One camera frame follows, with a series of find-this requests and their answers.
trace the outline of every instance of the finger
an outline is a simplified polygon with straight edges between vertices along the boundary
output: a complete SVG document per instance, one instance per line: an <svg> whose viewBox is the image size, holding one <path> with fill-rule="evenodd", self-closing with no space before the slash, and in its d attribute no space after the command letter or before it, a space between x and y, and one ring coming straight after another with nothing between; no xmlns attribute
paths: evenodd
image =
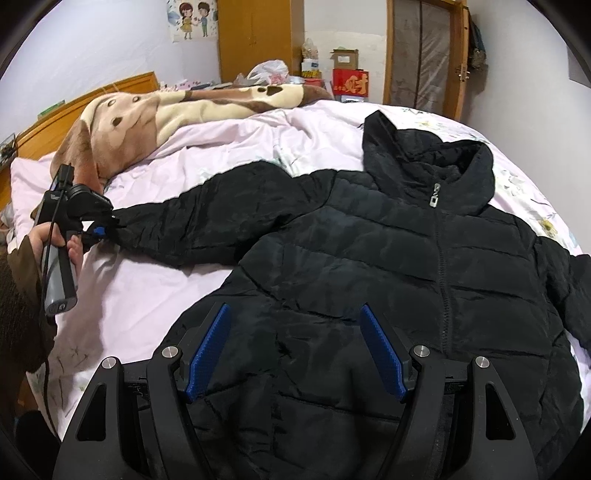
<svg viewBox="0 0 591 480"><path fill-rule="evenodd" d="M78 235L73 235L69 240L68 240L68 249L70 248L79 248L82 249L82 240L80 239L80 237Z"/></svg>
<svg viewBox="0 0 591 480"><path fill-rule="evenodd" d="M69 245L70 242L68 243L68 257L74 265L74 268L76 270L76 276L79 277L80 272L82 271L82 262L84 260L84 254L82 253L82 248L76 246L70 247Z"/></svg>
<svg viewBox="0 0 591 480"><path fill-rule="evenodd" d="M49 238L49 230L51 230L51 222L41 223L33 227L29 236L36 236L45 243ZM63 247L66 244L66 241L61 235L60 227L56 223L53 224L51 243L56 247Z"/></svg>
<svg viewBox="0 0 591 480"><path fill-rule="evenodd" d="M51 244L55 245L56 247L65 247L66 241L60 232L59 226L55 223L53 225L53 230L51 232Z"/></svg>

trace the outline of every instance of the white wall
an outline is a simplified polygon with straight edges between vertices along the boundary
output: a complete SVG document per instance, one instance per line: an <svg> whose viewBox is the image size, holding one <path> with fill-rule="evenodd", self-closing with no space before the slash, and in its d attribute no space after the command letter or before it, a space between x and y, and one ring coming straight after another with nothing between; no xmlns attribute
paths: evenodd
<svg viewBox="0 0 591 480"><path fill-rule="evenodd" d="M569 80L567 47L527 0L469 0L488 57L464 122L537 184L591 252L591 89Z"/></svg>
<svg viewBox="0 0 591 480"><path fill-rule="evenodd" d="M385 0L305 0L306 37L319 50L323 78L332 79L330 52L359 50L359 68L369 72L369 101L382 103L386 62Z"/></svg>
<svg viewBox="0 0 591 480"><path fill-rule="evenodd" d="M0 80L0 141L60 100L150 71L167 83L219 81L217 43L173 44L165 0L62 0Z"/></svg>

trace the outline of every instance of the black cable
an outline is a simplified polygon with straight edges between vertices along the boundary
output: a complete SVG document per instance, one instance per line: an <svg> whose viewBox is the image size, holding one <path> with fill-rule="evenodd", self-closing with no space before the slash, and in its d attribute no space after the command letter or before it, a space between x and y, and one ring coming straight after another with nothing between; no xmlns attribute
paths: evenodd
<svg viewBox="0 0 591 480"><path fill-rule="evenodd" d="M43 274L41 276L41 307L39 311L39 319L45 319L45 295L47 290L47 273L49 271L49 250L51 248L51 237L53 236L53 226L56 224L56 216L57 212L60 208L60 203L62 198L64 197L65 190L62 190L60 193L60 197L57 199L56 208L53 210L53 216L51 217L51 223L49 226L49 237L47 240L47 253L44 258L44 265L43 265ZM45 378L43 379L43 406L45 407L45 411L47 413L47 418L49 419L49 424L51 425L51 429L53 430L54 435L57 438L57 441L61 443L60 436L57 434L57 429L55 424L53 423L53 419L51 418L51 412L49 411L49 402L47 399L47 390L49 386L49 352L45 349L45 343L43 339L41 339L41 349L43 350L43 356L45 357Z"/></svg>

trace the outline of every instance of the black puffer jacket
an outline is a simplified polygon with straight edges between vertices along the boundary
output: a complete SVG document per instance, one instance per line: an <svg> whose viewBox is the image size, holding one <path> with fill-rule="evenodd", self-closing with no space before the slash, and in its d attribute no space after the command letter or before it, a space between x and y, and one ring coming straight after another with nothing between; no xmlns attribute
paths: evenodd
<svg viewBox="0 0 591 480"><path fill-rule="evenodd" d="M448 358L492 360L541 478L578 438L583 403L565 329L591 346L589 257L488 205L492 154L365 122L365 172L291 178L263 161L162 204L115 213L109 235L165 264L238 266L215 301L230 338L190 415L219 478L371 479L398 425L356 319L367 301Z"/></svg>

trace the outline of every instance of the blue clip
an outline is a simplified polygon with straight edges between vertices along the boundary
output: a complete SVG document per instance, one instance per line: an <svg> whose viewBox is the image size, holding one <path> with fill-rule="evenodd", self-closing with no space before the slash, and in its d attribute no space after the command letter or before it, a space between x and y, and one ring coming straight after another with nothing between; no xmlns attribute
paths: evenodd
<svg viewBox="0 0 591 480"><path fill-rule="evenodd" d="M100 237L105 237L106 236L105 227L103 227L103 226L95 227L95 229L92 231L92 234L96 235L96 236L100 236Z"/></svg>

